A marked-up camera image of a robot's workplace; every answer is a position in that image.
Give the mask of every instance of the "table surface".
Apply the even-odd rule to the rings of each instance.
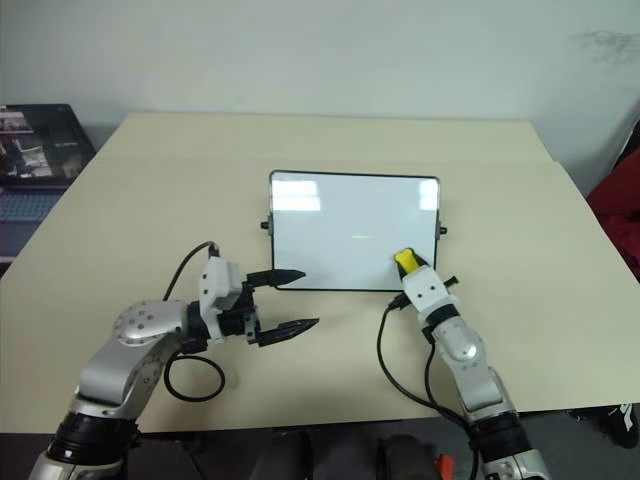
[[[50,432],[84,363],[118,314],[160,298],[177,264],[215,240],[245,272],[270,265],[273,169],[436,175],[449,233],[439,271],[455,274],[467,322],[521,410],[640,400],[640,296],[633,276],[562,167],[525,122],[134,114],[56,205],[0,282],[0,430]],[[205,258],[175,297],[197,295]],[[186,404],[161,385],[144,431],[399,419],[433,415],[386,381],[375,337],[388,293],[259,290],[263,327],[319,316],[304,335],[259,349],[210,347],[228,375],[218,398]],[[422,392],[427,344],[410,309],[384,352]],[[191,393],[211,372],[175,366]],[[436,395],[455,405],[440,362]]]

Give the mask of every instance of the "floor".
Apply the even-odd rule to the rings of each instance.
[[[640,449],[614,446],[587,422],[577,422],[564,413],[526,418],[524,422],[533,445],[542,452],[555,479],[640,478]],[[453,455],[456,479],[468,478],[470,455],[466,439],[457,427],[443,419],[328,425],[308,431],[315,480],[374,479],[378,440],[400,433],[413,435],[425,446],[432,446],[436,455],[441,452]],[[202,436],[203,450],[194,457],[207,479],[246,480],[259,453],[277,434],[270,429],[207,432]],[[49,437],[0,435],[0,478],[27,478]],[[131,452],[129,478],[198,480],[199,476],[182,444],[145,438]]]

